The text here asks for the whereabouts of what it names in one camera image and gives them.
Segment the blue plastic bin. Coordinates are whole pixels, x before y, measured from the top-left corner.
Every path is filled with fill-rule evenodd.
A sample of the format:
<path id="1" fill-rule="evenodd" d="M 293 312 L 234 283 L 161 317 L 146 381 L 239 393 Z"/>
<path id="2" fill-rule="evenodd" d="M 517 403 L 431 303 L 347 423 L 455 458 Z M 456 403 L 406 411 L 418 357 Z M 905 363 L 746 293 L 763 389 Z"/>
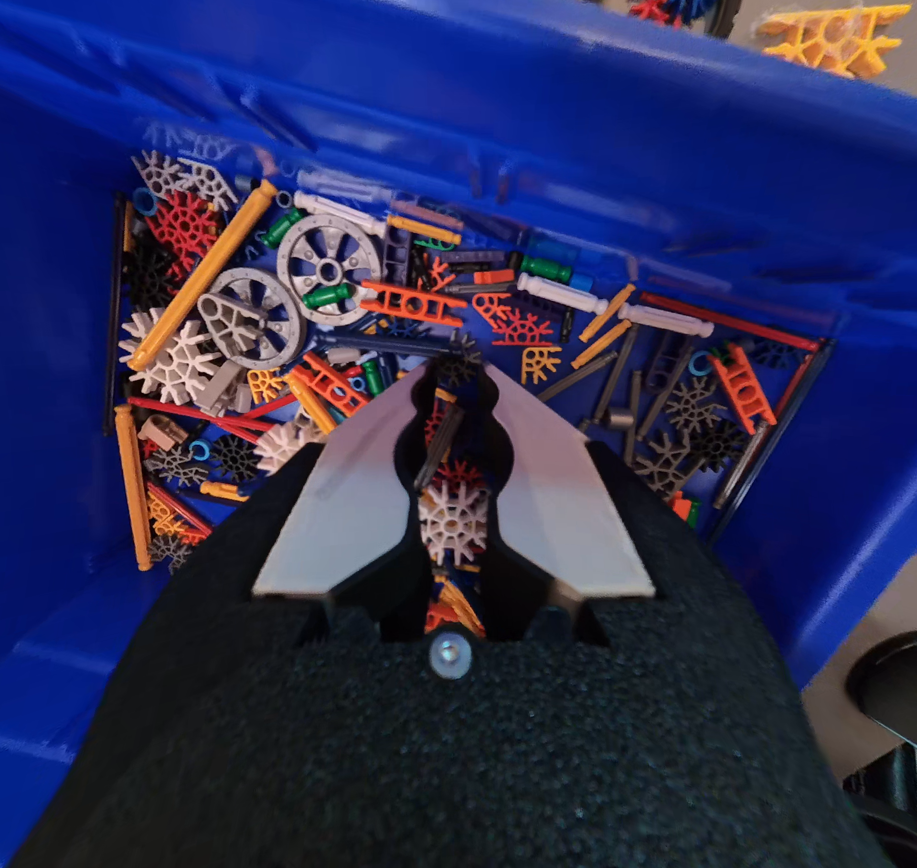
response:
<path id="1" fill-rule="evenodd" d="M 915 547 L 915 100 L 574 0 L 2 0 L 2 866 L 883 866 L 793 683 Z M 132 151 L 306 166 L 824 338 L 721 564 L 448 681 L 250 600 L 308 450 L 140 574 L 103 432 Z"/>

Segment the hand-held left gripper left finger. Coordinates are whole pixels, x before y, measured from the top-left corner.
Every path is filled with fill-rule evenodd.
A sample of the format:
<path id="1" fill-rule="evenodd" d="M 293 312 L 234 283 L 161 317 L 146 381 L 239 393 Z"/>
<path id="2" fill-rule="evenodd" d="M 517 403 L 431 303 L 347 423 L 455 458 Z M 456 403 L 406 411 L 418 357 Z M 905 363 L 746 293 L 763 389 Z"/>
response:
<path id="1" fill-rule="evenodd" d="M 423 580 L 410 548 L 415 500 L 396 467 L 416 417 L 419 365 L 328 437 L 252 587 L 255 598 L 404 602 Z"/>

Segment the pile of toy pieces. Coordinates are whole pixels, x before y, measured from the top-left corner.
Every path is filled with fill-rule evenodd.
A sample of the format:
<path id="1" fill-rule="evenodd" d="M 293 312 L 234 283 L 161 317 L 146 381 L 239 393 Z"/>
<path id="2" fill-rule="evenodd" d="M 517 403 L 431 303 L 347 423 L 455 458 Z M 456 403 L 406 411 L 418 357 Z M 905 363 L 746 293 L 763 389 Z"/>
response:
<path id="1" fill-rule="evenodd" d="M 306 444 L 408 373 L 412 362 L 519 352 L 520 384 L 552 405 L 603 370 L 579 429 L 622 434 L 622 457 L 690 527 L 685 492 L 716 476 L 714 514 L 739 503 L 770 440 L 789 425 L 835 341 L 647 293 L 604 300 L 591 277 L 541 255 L 514 228 L 485 232 L 442 205 L 396 197 L 385 216 L 339 198 L 272 187 L 208 289 L 185 299 L 200 263 L 260 182 L 212 163 L 142 151 L 141 185 L 117 198 L 107 388 L 141 572 L 174 573 L 213 527 L 191 498 L 239 507 Z M 426 631 L 494 636 L 478 611 L 488 479 L 462 435 L 470 411 L 437 386 L 425 416 L 438 465 L 416 487 L 432 570 Z"/>

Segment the yellow half connector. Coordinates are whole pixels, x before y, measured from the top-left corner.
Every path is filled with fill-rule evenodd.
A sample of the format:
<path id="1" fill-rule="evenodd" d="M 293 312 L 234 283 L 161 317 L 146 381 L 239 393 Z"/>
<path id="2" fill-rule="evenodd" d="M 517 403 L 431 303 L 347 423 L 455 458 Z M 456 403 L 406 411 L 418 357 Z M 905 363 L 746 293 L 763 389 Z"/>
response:
<path id="1" fill-rule="evenodd" d="M 884 30 L 911 12 L 911 4 L 856 5 L 819 11 L 784 11 L 764 17 L 759 39 L 775 42 L 764 55 L 848 79 L 869 80 L 887 68 L 885 55 L 901 39 Z"/>

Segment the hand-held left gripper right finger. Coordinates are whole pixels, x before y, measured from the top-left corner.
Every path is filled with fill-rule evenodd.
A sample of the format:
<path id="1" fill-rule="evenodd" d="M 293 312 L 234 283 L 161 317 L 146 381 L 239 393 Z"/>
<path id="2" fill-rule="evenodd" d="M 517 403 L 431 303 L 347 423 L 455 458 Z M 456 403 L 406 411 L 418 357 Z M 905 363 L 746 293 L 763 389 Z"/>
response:
<path id="1" fill-rule="evenodd" d="M 495 365 L 492 415 L 512 448 L 496 498 L 504 544 L 579 599 L 654 598 L 656 588 L 587 451 L 585 434 Z"/>

